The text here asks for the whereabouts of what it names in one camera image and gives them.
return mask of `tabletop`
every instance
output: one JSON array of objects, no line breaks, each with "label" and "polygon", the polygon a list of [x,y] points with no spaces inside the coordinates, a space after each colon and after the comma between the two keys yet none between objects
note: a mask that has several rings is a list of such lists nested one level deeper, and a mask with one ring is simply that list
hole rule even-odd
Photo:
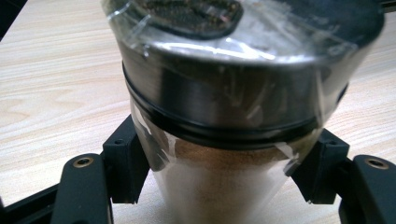
[{"label": "tabletop", "polygon": [[[326,128],[396,162],[396,12],[355,72]],[[100,3],[31,0],[0,43],[0,196],[10,205],[59,182],[64,164],[102,144],[130,114],[121,57]],[[304,201],[289,179],[267,223],[339,223],[334,205]],[[139,204],[115,204],[115,223],[174,223],[149,173]]]}]

